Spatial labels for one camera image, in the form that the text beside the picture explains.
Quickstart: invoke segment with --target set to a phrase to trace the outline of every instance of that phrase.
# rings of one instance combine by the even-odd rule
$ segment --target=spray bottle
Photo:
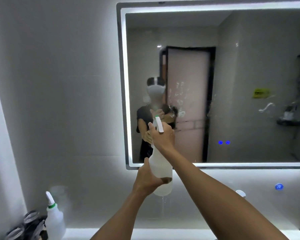
[[[66,233],[66,225],[63,213],[58,209],[50,192],[46,191],[49,204],[47,208],[48,217],[45,221],[49,240],[61,240]]]
[[[154,126],[157,127],[157,131],[163,133],[164,128],[159,116],[154,119]],[[149,165],[152,173],[157,178],[172,178],[172,166],[171,164],[162,156],[159,150],[154,146],[152,155],[149,158]],[[172,191],[172,181],[168,184],[163,184],[159,186],[153,193],[158,196],[166,196]]]

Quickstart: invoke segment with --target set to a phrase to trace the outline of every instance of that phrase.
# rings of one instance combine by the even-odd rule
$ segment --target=trigger sprayer
[[[157,127],[157,131],[163,133],[164,128],[162,126],[162,122],[159,116],[156,116],[153,120],[153,126]],[[167,159],[164,158],[164,156],[159,152],[159,150],[153,146],[153,152],[152,155],[149,158],[149,165],[151,168],[152,173],[157,178],[165,178],[169,177],[172,178],[172,166],[167,161]],[[172,181],[168,184],[163,184],[159,186],[153,193],[158,196],[166,196],[170,194],[172,191]]]

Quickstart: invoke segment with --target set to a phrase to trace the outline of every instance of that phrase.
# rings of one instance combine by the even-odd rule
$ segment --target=mirror
[[[300,9],[123,17],[132,165],[155,115],[193,163],[300,163]]]

